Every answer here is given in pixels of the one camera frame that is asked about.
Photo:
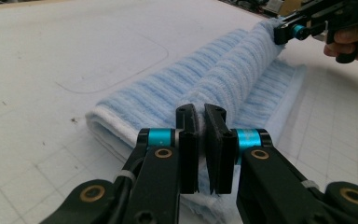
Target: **blue striped towel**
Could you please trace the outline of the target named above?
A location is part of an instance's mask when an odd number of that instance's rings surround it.
[[[175,108],[194,104],[204,128],[204,104],[227,110],[228,128],[265,128],[277,143],[305,76],[276,58],[273,42],[277,20],[258,23],[251,32],[236,30],[216,39],[177,63],[102,99],[87,115],[91,132],[123,161],[131,154],[142,128],[174,128]],[[235,204],[238,172],[231,195],[209,195],[201,159],[200,194],[182,203],[210,223],[239,220]]]

